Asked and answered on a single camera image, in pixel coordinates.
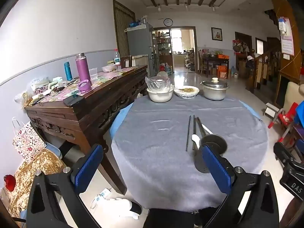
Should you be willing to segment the dark grey utensil holder cup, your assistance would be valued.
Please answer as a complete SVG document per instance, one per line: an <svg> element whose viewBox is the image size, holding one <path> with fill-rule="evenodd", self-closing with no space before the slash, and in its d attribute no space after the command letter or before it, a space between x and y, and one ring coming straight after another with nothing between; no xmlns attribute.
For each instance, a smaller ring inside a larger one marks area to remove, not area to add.
<svg viewBox="0 0 304 228"><path fill-rule="evenodd" d="M195 143L195 168L201 173L209 173L211 167L216 164L216 157L226 152L226 141L217 134L208 134L202 139L193 134L192 141Z"/></svg>

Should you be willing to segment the dark wooden chopstick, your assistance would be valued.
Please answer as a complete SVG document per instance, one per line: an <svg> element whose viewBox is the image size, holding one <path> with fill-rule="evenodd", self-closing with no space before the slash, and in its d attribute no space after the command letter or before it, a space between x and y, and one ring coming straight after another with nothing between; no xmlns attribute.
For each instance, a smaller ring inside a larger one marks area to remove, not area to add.
<svg viewBox="0 0 304 228"><path fill-rule="evenodd" d="M197 121L199 130L200 130L201 136L204 137L206 135L206 133L205 133L205 129L203 128L203 125L202 125L202 123L200 121L200 118L196 117L196 121Z"/></svg>
<svg viewBox="0 0 304 228"><path fill-rule="evenodd" d="M188 146L189 146L190 123L191 123L191 115L189 116L189 120L188 120L187 141L186 141L186 147L185 147L186 152L188 151Z"/></svg>
<svg viewBox="0 0 304 228"><path fill-rule="evenodd" d="M196 120L195 120L195 115L193 115L193 134L196 134ZM192 140L192 150L196 150L196 143L194 140Z"/></svg>

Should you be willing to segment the white plastic spoon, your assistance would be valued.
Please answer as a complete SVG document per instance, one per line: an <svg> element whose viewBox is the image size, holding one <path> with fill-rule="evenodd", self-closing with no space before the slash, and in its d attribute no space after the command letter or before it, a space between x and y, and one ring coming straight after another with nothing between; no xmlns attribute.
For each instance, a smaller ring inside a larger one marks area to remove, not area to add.
<svg viewBox="0 0 304 228"><path fill-rule="evenodd" d="M204 124L201 124L207 134L213 134Z"/></svg>

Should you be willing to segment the white ceramic soup spoon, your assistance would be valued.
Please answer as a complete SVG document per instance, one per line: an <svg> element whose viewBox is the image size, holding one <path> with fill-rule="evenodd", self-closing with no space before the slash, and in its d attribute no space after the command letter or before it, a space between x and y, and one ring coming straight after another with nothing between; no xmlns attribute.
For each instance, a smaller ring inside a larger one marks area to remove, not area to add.
<svg viewBox="0 0 304 228"><path fill-rule="evenodd" d="M191 139L194 143L194 155L196 155L200 150L200 137L197 134L192 134Z"/></svg>

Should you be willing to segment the golden patterned cloth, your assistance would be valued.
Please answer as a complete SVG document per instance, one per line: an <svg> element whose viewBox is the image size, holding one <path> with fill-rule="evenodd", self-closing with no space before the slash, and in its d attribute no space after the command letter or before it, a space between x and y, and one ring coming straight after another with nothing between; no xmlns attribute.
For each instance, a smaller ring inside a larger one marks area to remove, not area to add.
<svg viewBox="0 0 304 228"><path fill-rule="evenodd" d="M64 166L64 162L48 149L38 153L30 163L24 161L14 174L16 179L14 190L7 192L10 200L8 207L10 215L19 218L20 212L27 208L31 185L37 169L47 175L58 173Z"/></svg>

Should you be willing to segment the white sneaker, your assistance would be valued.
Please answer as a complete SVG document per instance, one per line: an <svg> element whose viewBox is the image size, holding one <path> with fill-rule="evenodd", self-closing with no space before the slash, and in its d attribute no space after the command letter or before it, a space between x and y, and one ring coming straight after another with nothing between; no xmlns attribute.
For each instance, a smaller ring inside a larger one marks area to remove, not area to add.
<svg viewBox="0 0 304 228"><path fill-rule="evenodd" d="M139 204L124 198L111 198L111 194L108 188L103 189L92 200L90 209L96 214L139 219L142 213L142 208Z"/></svg>

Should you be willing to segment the red child chair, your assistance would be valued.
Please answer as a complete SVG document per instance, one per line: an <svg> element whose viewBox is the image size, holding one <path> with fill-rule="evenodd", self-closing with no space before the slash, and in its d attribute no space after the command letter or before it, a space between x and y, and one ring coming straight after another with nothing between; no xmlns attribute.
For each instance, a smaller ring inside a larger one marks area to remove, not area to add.
<svg viewBox="0 0 304 228"><path fill-rule="evenodd" d="M281 137L278 139L279 143L282 143L286 135L291 130L292 126L295 124L295 117L296 117L296 108L298 107L298 103L294 102L292 103L290 109L286 111L286 109L281 108L278 111L275 112L275 116L273 120L268 125L268 128L270 129L275 122L278 120L281 125L285 128L285 132L281 135Z"/></svg>

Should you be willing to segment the dark carved wooden sideboard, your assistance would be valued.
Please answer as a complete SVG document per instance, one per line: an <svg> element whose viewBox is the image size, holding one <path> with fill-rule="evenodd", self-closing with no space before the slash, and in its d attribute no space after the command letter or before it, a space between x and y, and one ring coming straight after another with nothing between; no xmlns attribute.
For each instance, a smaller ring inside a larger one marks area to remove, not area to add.
<svg viewBox="0 0 304 228"><path fill-rule="evenodd" d="M123 69L119 76L83 95L83 100L73 107L65 106L63 100L39 102L28 105L26 113L35 128L64 139L70 147L78 145L83 154L88 154L94 144L100 144L107 152L104 134L119 111L138 94L147 94L146 69L146 66Z"/></svg>

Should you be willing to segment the patterned gift bag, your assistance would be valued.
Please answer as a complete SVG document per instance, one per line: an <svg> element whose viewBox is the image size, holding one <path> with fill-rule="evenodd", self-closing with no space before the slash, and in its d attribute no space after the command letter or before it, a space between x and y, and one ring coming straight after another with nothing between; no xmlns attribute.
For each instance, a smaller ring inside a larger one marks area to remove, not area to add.
<svg viewBox="0 0 304 228"><path fill-rule="evenodd" d="M31 122L19 122L16 117L12 118L14 138L12 145L24 161L30 163L46 148L46 143L37 134Z"/></svg>

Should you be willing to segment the blue jacket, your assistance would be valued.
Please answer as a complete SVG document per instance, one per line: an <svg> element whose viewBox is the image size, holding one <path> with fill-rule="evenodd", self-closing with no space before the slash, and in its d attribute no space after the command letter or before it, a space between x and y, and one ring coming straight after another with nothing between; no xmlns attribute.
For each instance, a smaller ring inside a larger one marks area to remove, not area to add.
<svg viewBox="0 0 304 228"><path fill-rule="evenodd" d="M304 128L304 101L302 101L296 108L294 122Z"/></svg>

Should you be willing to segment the grey fleece table cloth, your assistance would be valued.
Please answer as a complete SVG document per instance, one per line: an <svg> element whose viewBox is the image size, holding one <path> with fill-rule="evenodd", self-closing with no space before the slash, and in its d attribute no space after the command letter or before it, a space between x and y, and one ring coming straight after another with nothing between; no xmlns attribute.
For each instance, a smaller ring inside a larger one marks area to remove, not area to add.
<svg viewBox="0 0 304 228"><path fill-rule="evenodd" d="M141 97L115 132L111 147L127 189L146 209L194 211L219 206L225 198L212 176L195 168L191 116L226 141L224 157L233 166L251 173L261 170L267 128L239 100L174 96L161 104Z"/></svg>

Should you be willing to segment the small white step stool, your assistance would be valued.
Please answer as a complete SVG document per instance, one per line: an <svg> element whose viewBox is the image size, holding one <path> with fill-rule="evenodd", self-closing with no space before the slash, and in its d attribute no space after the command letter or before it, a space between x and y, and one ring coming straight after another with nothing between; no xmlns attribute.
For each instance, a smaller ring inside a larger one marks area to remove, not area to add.
<svg viewBox="0 0 304 228"><path fill-rule="evenodd" d="M263 112L263 115L267 115L271 118L274 118L280 109L275 107L273 104L270 104L269 102L266 103L265 105L266 105L266 107Z"/></svg>

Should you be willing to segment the black phone on sideboard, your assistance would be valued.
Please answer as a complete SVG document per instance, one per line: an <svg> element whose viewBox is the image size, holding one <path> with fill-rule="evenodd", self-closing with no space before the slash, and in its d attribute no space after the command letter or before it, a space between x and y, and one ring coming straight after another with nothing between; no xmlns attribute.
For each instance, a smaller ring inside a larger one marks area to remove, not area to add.
<svg viewBox="0 0 304 228"><path fill-rule="evenodd" d="M78 104L83 100L83 97L78 94L73 94L63 100L63 103L67 107L73 107L74 105Z"/></svg>

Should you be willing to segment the aluminium pot with lid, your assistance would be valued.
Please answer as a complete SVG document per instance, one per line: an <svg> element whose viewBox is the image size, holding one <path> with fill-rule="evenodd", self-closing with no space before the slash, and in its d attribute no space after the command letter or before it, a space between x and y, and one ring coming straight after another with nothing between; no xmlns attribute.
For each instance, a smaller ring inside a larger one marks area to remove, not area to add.
<svg viewBox="0 0 304 228"><path fill-rule="evenodd" d="M204 80L201 83L205 98L214 101L221 101L226 97L229 88L226 81L219 80L217 77Z"/></svg>

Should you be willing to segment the patterned plate with food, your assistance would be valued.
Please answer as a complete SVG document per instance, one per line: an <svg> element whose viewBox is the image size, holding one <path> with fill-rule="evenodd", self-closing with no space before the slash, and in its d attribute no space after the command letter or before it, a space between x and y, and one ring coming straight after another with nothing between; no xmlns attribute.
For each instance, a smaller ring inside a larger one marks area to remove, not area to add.
<svg viewBox="0 0 304 228"><path fill-rule="evenodd" d="M179 88L174 88L174 93L183 99L192 99L200 92L199 88L195 86L184 85Z"/></svg>

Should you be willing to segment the purple thermos lid cup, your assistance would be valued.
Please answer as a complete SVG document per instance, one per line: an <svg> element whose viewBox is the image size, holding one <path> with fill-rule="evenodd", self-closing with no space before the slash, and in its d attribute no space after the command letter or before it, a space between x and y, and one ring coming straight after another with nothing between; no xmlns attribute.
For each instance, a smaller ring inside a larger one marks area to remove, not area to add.
<svg viewBox="0 0 304 228"><path fill-rule="evenodd" d="M92 89L91 81L89 79L82 80L77 88L80 93L87 93Z"/></svg>

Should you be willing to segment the white bowl with plastic bag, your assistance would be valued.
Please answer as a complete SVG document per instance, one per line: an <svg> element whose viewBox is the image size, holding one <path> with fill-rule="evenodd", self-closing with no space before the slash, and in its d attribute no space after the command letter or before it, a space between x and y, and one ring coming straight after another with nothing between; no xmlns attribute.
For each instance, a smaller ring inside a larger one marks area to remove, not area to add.
<svg viewBox="0 0 304 228"><path fill-rule="evenodd" d="M145 77L147 91L151 101L156 103L165 103L171 100L174 91L174 85L166 76Z"/></svg>

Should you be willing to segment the purple thermos bottle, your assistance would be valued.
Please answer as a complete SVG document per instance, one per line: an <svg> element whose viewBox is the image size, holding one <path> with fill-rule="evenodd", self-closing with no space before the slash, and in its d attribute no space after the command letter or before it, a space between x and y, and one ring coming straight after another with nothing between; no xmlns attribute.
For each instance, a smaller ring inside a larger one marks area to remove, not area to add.
<svg viewBox="0 0 304 228"><path fill-rule="evenodd" d="M80 81L89 80L89 82L91 82L87 57L84 53L79 53L76 56L76 67Z"/></svg>

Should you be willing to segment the clear plastic cup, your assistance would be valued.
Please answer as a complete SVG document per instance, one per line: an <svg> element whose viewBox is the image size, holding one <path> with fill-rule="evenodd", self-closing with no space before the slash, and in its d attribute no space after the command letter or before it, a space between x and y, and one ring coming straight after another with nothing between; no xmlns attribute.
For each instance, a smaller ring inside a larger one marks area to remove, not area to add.
<svg viewBox="0 0 304 228"><path fill-rule="evenodd" d="M89 74L90 74L91 80L98 79L98 71L97 71L97 68L91 68L91 69L89 69Z"/></svg>

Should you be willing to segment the teal water bottle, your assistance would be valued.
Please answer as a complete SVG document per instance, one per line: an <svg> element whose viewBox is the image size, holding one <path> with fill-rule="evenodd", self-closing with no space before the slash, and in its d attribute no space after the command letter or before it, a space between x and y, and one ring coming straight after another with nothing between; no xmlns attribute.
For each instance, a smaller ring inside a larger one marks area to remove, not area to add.
<svg viewBox="0 0 304 228"><path fill-rule="evenodd" d="M71 68L70 68L70 63L69 62L65 62L64 63L64 70L65 70L65 75L66 75L67 81L71 81L73 79L73 77L72 77L72 72L71 72Z"/></svg>

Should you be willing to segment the dark dining table far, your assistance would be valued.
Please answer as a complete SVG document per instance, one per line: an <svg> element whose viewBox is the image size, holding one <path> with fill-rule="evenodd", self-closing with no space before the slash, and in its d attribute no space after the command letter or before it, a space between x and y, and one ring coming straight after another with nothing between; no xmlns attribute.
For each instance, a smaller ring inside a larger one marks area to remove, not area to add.
<svg viewBox="0 0 304 228"><path fill-rule="evenodd" d="M219 54L203 54L201 57L202 71L205 72L205 76L209 77L213 75L213 70L216 70L217 77L221 77L221 72L226 73L228 78L229 73L229 56Z"/></svg>

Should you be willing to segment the clear bottle red cap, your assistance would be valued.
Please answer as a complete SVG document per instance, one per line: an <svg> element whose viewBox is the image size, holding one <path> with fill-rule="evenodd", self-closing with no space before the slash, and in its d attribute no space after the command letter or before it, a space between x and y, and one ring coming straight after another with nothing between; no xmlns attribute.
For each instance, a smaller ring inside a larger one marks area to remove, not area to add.
<svg viewBox="0 0 304 228"><path fill-rule="evenodd" d="M120 65L121 64L121 57L118 49L115 49L114 52L114 64L115 65Z"/></svg>

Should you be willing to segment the white chest freezer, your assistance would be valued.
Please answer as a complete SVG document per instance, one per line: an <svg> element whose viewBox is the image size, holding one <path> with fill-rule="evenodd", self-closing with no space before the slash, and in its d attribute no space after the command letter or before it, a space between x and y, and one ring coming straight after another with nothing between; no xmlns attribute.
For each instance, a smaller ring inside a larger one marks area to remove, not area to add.
<svg viewBox="0 0 304 228"><path fill-rule="evenodd" d="M131 62L131 66L132 67L148 66L148 64L149 64L149 57L148 57L148 55L132 56L131 59L132 59L132 62Z"/></svg>

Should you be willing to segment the grey refrigerator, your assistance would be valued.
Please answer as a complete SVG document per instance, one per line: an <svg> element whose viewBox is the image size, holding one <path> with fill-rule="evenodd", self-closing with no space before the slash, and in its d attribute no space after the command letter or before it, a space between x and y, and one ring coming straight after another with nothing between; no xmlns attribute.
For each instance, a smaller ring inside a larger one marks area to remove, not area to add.
<svg viewBox="0 0 304 228"><path fill-rule="evenodd" d="M132 57L147 56L147 72L155 76L159 70L154 29L149 23L125 29L128 38L129 53Z"/></svg>

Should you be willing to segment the pink wall calendar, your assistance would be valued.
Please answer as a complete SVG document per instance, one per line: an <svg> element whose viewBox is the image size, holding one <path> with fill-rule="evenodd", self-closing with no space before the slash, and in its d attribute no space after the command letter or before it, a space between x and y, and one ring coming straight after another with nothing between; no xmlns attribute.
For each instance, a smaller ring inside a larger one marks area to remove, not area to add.
<svg viewBox="0 0 304 228"><path fill-rule="evenodd" d="M283 54L294 56L294 43L290 21L287 17L278 19L281 37L281 51Z"/></svg>

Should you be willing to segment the framed wall picture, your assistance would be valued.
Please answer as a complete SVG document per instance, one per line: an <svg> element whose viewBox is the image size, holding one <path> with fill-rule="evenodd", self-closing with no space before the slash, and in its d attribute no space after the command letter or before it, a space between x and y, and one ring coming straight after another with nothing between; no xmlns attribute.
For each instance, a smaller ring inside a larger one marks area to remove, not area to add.
<svg viewBox="0 0 304 228"><path fill-rule="evenodd" d="M216 41L222 41L223 40L223 35L222 35L222 29L221 28L212 27L211 32L212 32L212 40L216 40Z"/></svg>

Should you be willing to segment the round wall clock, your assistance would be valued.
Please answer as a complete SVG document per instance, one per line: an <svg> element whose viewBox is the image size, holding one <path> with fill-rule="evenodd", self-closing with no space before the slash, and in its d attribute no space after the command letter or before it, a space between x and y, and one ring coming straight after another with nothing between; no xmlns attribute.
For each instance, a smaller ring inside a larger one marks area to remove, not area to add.
<svg viewBox="0 0 304 228"><path fill-rule="evenodd" d="M166 19L164 19L163 24L166 27L171 27L173 25L173 20L170 18L166 18Z"/></svg>

